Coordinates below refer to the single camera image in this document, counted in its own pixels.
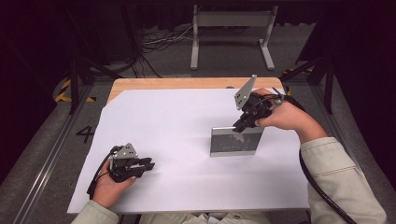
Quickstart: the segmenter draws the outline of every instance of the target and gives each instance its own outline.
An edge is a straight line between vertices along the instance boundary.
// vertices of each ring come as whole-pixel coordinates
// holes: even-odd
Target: sleeve
[[[119,217],[115,213],[90,200],[85,204],[84,208],[73,220],[72,224],[117,224],[118,222]]]
[[[304,163],[324,192],[357,223],[385,223],[384,209],[342,145],[333,137],[301,145]],[[345,223],[308,185],[312,223]]]

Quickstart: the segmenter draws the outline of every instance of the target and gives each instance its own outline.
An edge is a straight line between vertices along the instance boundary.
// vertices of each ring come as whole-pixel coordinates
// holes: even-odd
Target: white stand leg
[[[262,55],[264,56],[265,63],[267,64],[267,68],[269,70],[274,70],[275,66],[267,48],[267,44],[274,26],[276,12],[277,7],[273,7],[271,12],[198,11],[198,6],[195,5],[192,18],[194,37],[191,51],[191,70],[198,69],[198,26],[265,26],[265,37],[264,39],[260,39],[260,47],[262,49]]]
[[[260,39],[259,41],[260,41],[260,47],[262,49],[262,56],[264,56],[264,60],[265,60],[265,63],[267,64],[268,70],[271,70],[271,71],[275,70],[275,66],[272,61],[271,54],[270,54],[270,51],[268,50],[268,47],[266,47],[266,46],[263,47],[263,43],[264,43],[263,39]]]
[[[191,52],[191,64],[190,64],[190,69],[191,70],[197,70],[198,69],[198,51],[199,51],[199,40],[197,40],[197,43],[192,45],[192,52]]]
[[[192,51],[191,51],[191,70],[198,69],[198,52],[199,52],[199,39],[198,39],[198,7],[194,6],[193,18],[192,18],[192,30],[194,33],[194,39],[192,40]]]
[[[264,56],[265,63],[267,64],[267,68],[270,71],[275,70],[275,66],[274,66],[274,63],[272,61],[271,54],[270,54],[270,51],[268,50],[267,45],[268,45],[268,41],[270,39],[272,28],[274,26],[274,22],[275,22],[275,18],[276,18],[276,12],[277,12],[277,7],[273,7],[272,11],[271,11],[270,20],[268,20],[267,31],[266,31],[266,34],[265,34],[265,38],[259,40],[260,48],[262,49],[262,56]]]

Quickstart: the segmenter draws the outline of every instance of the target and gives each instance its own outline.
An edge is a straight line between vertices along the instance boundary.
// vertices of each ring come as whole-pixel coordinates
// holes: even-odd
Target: printed number
[[[94,135],[94,134],[95,134],[95,133],[91,133],[91,129],[92,129],[92,127],[88,125],[88,126],[85,127],[83,130],[81,130],[81,131],[79,131],[78,133],[76,133],[76,135],[83,135],[83,136],[85,136],[84,143],[87,143],[88,137],[90,137],[90,135]]]

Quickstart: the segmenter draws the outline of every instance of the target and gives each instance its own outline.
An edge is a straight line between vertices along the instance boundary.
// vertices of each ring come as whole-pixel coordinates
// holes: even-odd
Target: white sheet
[[[253,156],[209,157],[211,128],[232,126],[241,115],[237,91],[124,91],[102,111],[67,212],[82,209],[104,156],[127,143],[156,164],[123,193],[116,213],[309,207],[294,131],[266,128]]]

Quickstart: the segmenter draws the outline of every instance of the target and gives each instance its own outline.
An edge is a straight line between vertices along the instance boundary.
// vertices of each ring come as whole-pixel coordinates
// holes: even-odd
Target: human hand
[[[96,181],[95,193],[92,198],[104,208],[111,207],[119,199],[121,194],[136,181],[136,177],[133,176],[123,182],[115,182],[108,174],[109,165],[110,160],[107,160],[99,173],[100,177]]]
[[[273,94],[266,89],[258,89],[254,92],[259,95]],[[300,137],[301,144],[327,136],[311,116],[287,101],[276,107],[271,116],[258,119],[255,124],[262,127],[274,126],[283,130],[295,130]]]

